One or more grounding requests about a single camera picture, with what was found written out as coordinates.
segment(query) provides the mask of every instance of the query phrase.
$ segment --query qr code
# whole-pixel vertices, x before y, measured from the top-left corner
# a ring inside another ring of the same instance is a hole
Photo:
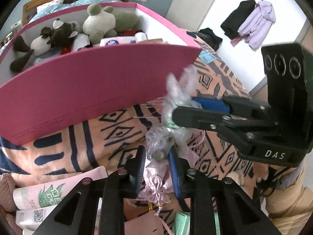
[[[43,209],[35,209],[35,211],[34,211],[34,222],[35,223],[43,222]]]

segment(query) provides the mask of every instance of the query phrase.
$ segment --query gold cylinder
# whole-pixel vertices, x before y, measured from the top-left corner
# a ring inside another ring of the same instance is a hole
[[[149,211],[152,211],[153,210],[153,203],[148,203],[148,209],[149,209]]]

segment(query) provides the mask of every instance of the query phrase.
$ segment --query lavender hoodie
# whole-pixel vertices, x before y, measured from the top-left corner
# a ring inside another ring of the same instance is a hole
[[[240,36],[249,35],[246,42],[252,49],[257,49],[264,41],[271,25],[276,21],[272,4],[267,1],[259,1],[257,7],[239,27]]]

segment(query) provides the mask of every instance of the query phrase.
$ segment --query stuffed animal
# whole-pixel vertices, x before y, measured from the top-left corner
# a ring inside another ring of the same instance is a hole
[[[87,12],[89,17],[83,24],[83,31],[90,37],[92,44],[99,44],[104,35],[115,27],[115,17],[113,14],[102,10],[99,3],[88,6]],[[116,36],[116,32],[110,31],[112,37]]]
[[[32,41],[30,47],[24,42],[22,36],[17,36],[13,44],[13,50],[26,54],[15,59],[10,65],[10,70],[16,73],[21,72],[32,55],[40,56],[51,47],[65,48],[71,46],[74,37],[77,35],[77,32],[73,31],[75,27],[77,26],[73,27],[72,24],[57,19],[53,23],[54,29],[44,27],[40,32],[40,36]]]
[[[119,11],[114,14],[112,6],[103,9],[99,3],[88,6],[89,17],[83,24],[83,31],[89,35],[92,44],[99,44],[103,37],[115,37],[117,32],[132,29],[138,21],[133,12]]]
[[[54,31],[47,44],[54,44],[56,47],[66,48],[71,46],[74,40],[73,37],[78,34],[76,31],[73,32],[71,24],[64,23],[59,18],[53,22],[53,29]]]

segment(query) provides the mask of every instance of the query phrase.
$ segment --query white bottle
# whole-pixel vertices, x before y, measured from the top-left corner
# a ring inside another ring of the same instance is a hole
[[[136,42],[146,41],[147,36],[144,32],[138,32],[135,34]]]

